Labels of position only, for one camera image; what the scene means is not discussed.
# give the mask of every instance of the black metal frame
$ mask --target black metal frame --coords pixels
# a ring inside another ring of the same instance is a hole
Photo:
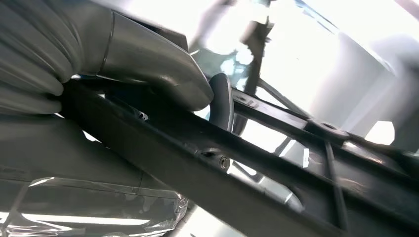
[[[62,114],[247,236],[419,233],[418,159],[413,156],[233,90],[236,113],[296,139],[321,158],[325,172],[303,169],[173,105],[147,86],[114,88],[107,100],[70,81],[61,98]],[[131,111],[110,101],[115,99]],[[136,118],[135,110],[149,119]],[[207,153],[237,160],[287,186],[304,210],[297,213],[227,175],[202,155]]]

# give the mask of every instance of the plastic sheet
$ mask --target plastic sheet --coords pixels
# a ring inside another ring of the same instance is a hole
[[[0,179],[1,237],[157,237],[174,229],[188,199],[174,191],[48,177]]]

